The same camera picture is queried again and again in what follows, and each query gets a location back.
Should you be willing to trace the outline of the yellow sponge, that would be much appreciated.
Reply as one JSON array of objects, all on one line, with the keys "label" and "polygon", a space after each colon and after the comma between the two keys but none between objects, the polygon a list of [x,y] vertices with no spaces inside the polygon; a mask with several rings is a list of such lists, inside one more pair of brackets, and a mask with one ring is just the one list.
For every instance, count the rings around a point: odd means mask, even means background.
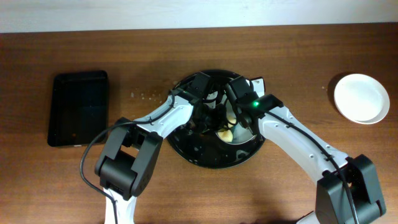
[{"label": "yellow sponge", "polygon": [[236,126],[236,118],[231,115],[226,115],[226,125],[217,132],[217,136],[224,142],[231,143],[233,141],[233,128]]}]

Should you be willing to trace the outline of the white plate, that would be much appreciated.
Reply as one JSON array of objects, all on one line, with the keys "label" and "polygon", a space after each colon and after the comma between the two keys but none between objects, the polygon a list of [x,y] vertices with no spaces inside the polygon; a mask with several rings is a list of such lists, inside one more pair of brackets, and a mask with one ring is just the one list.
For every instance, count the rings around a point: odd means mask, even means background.
[{"label": "white plate", "polygon": [[384,86],[375,78],[360,73],[341,78],[335,85],[333,100],[346,119],[358,124],[376,124],[387,116],[390,108]]}]

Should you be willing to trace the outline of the light blue plate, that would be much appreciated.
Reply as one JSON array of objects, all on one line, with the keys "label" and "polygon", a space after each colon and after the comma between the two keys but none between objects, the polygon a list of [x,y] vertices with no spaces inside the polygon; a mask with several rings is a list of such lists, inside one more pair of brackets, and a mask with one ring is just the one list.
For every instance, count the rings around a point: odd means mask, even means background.
[{"label": "light blue plate", "polygon": [[[237,120],[237,117],[234,114],[233,107],[231,106],[231,104],[227,100],[223,100],[221,105],[224,106],[224,108],[226,109],[225,119],[224,119],[225,123],[222,126],[222,128],[223,128],[226,125],[226,122],[227,122],[227,120],[226,120],[226,115],[227,114],[233,115],[236,118],[236,120]],[[225,142],[225,143],[226,144],[232,144],[232,145],[244,144],[244,143],[252,140],[254,137],[255,137],[255,135],[252,135],[250,130],[243,128],[237,121],[236,126],[233,128],[233,141],[231,143],[227,143],[227,142]]]}]

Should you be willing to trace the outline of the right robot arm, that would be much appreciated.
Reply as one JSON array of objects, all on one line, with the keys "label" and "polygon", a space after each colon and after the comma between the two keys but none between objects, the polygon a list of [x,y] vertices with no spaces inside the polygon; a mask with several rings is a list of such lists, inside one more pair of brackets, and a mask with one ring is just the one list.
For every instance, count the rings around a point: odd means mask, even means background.
[{"label": "right robot arm", "polygon": [[335,149],[274,95],[259,96],[242,76],[225,89],[239,124],[278,145],[315,183],[315,209],[299,223],[371,223],[386,213],[376,166],[368,157]]}]

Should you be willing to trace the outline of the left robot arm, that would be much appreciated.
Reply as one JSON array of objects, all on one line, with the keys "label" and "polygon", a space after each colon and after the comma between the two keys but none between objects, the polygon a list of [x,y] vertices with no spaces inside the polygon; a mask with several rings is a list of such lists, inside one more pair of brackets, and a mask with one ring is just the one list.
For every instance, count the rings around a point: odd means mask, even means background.
[{"label": "left robot arm", "polygon": [[120,118],[100,136],[109,136],[95,165],[98,192],[106,197],[106,223],[133,223],[136,200],[152,177],[163,140],[173,132],[212,133],[225,119],[210,103],[221,101],[224,78],[198,72],[170,91],[166,102],[143,118]]}]

